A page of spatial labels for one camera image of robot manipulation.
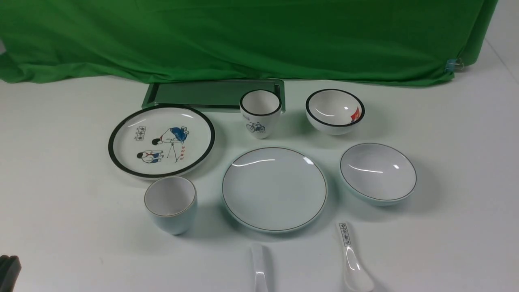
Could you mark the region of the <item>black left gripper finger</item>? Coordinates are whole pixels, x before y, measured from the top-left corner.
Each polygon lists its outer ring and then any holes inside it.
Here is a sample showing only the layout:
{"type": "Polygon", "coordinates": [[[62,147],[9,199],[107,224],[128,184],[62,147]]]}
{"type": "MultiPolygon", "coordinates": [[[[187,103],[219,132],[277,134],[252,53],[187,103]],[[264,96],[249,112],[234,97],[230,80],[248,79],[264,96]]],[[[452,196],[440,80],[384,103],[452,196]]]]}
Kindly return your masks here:
{"type": "Polygon", "coordinates": [[[0,257],[0,291],[13,292],[15,283],[21,271],[18,256],[2,255],[0,257]]]}

